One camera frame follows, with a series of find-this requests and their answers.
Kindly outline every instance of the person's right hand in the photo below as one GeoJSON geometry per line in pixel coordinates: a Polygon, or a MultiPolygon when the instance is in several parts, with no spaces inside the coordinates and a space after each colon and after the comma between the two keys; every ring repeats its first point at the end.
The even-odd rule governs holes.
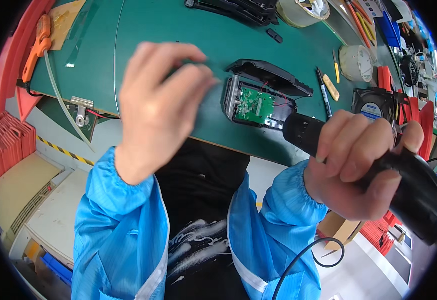
{"type": "Polygon", "coordinates": [[[369,123],[362,114],[339,110],[320,132],[316,156],[310,158],[303,173],[305,188],[312,199],[348,220],[379,219],[390,207],[402,179],[400,174],[395,170],[378,173],[365,192],[353,182],[385,152],[400,153],[405,147],[417,153],[422,142],[422,127],[416,121],[408,123],[399,145],[393,148],[387,120],[378,118],[369,123]]]}
{"type": "Polygon", "coordinates": [[[173,157],[217,82],[202,64],[181,66],[185,59],[202,63],[206,56],[190,44],[143,42],[128,62],[119,94],[123,140],[115,150],[115,168],[128,184],[141,183],[173,157]]]}

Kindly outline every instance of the fan label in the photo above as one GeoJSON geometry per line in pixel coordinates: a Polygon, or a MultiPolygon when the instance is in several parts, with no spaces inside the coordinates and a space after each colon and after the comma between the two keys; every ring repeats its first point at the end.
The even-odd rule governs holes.
{"type": "Polygon", "coordinates": [[[362,113],[362,115],[367,117],[367,119],[369,119],[370,123],[375,121],[375,119],[382,117],[382,111],[373,102],[365,103],[362,106],[360,113],[362,113]]]}

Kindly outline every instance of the circuit board component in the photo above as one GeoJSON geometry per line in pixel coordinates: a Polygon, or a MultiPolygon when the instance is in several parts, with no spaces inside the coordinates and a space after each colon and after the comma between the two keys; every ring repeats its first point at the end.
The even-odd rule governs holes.
{"type": "Polygon", "coordinates": [[[272,117],[275,96],[242,87],[239,99],[235,118],[265,124],[265,119],[272,117]]]}

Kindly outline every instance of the blue storage bin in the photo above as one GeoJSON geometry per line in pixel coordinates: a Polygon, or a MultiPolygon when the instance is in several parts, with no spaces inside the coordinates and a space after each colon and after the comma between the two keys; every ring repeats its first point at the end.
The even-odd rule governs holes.
{"type": "Polygon", "coordinates": [[[62,265],[58,260],[55,259],[49,253],[45,254],[44,257],[40,257],[40,259],[47,265],[53,273],[55,273],[61,281],[65,282],[68,286],[71,287],[71,276],[72,272],[62,265]]]}
{"type": "Polygon", "coordinates": [[[383,35],[387,40],[387,44],[390,47],[398,47],[400,46],[400,29],[398,27],[397,22],[392,22],[390,16],[386,11],[382,11],[383,17],[374,18],[375,21],[378,22],[378,25],[382,29],[383,35]]]}

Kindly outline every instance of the workbench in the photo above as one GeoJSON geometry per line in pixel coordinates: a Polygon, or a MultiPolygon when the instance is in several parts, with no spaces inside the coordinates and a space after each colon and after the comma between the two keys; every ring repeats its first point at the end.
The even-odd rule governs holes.
{"type": "MultiPolygon", "coordinates": [[[[58,1],[56,5],[66,2],[58,1]]],[[[289,166],[301,160],[303,154],[297,155],[299,149],[285,141],[282,132],[232,123],[224,114],[225,83],[232,75],[224,69],[229,64],[240,58],[264,60],[290,72],[314,90],[313,97],[297,100],[298,112],[323,121],[326,115],[316,66],[329,75],[340,93],[338,102],[329,97],[332,112],[350,110],[353,89],[370,86],[348,81],[343,75],[340,84],[336,84],[332,50],[335,48],[338,56],[342,42],[323,22],[301,29],[282,20],[280,25],[250,27],[222,15],[189,9],[182,0],[125,0],[122,10],[121,6],[122,1],[88,0],[62,50],[49,52],[55,80],[65,101],[72,96],[92,100],[94,109],[117,115],[115,96],[118,97],[127,61],[138,43],[191,43],[209,57],[206,64],[222,81],[203,99],[191,136],[289,166]],[[265,32],[267,28],[280,34],[283,43],[270,38],[265,32]]],[[[380,34],[377,39],[385,49],[385,53],[378,54],[379,64],[381,55],[386,65],[391,61],[388,46],[380,34]]],[[[398,78],[396,67],[390,66],[390,70],[398,78]]],[[[42,58],[35,67],[31,89],[54,96],[42,58]]]]}

